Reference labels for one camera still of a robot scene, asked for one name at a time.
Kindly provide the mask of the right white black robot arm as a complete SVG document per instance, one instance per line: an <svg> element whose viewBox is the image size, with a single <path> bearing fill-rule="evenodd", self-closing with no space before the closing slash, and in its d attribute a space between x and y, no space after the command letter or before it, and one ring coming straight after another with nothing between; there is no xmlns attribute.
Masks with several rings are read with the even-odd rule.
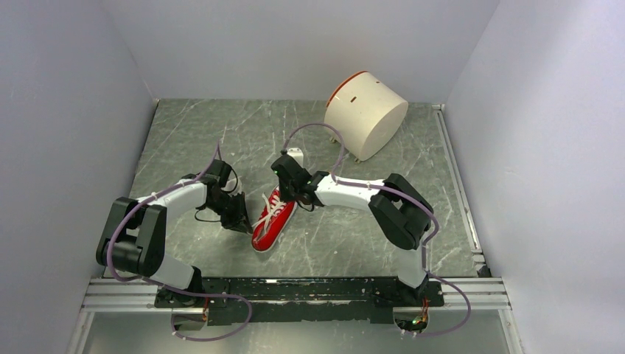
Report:
<svg viewBox="0 0 625 354"><path fill-rule="evenodd" d="M316 207L348 207L369 212L387 240L396 246L399 265L398 297L416 305L425 297L428 281L425 234L435 235L439 222L432 206L397 173L365 181L318 171L309 173L292 156L279 157L271 166L279 179L282 201Z"/></svg>

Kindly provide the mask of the red canvas sneaker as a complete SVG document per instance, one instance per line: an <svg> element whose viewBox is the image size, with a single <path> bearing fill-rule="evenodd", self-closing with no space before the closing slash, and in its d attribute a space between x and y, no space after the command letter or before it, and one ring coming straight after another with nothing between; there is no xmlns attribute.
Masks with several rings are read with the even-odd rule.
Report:
<svg viewBox="0 0 625 354"><path fill-rule="evenodd" d="M251 245L253 247L253 249L257 252L265 252L265 251L269 251L273 245L276 243L276 241L279 239L279 236L282 234L282 232L284 231L284 228L286 227L288 221L292 218L292 216L295 214L296 210L297 210L297 203L296 202L286 202L287 206L284 208L284 210L282 211L282 213L278 216L276 216L271 224L270 224L270 228L268 230L267 234L258 234L258 233L254 233L254 227L253 228L253 234L252 234L252 239L251 239Z"/></svg>

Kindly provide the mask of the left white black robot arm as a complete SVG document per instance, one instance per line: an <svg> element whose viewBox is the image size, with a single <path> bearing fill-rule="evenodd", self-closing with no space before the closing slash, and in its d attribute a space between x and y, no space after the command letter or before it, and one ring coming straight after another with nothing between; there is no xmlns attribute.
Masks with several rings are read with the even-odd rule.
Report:
<svg viewBox="0 0 625 354"><path fill-rule="evenodd" d="M159 296L166 305L194 307L205 288L198 268L169 256L168 226L189 210L209 209L223 229L252 233L237 174L216 159L202 174L188 174L170 188L138 199L120 197L110 209L96 250L101 266L112 266L165 285Z"/></svg>

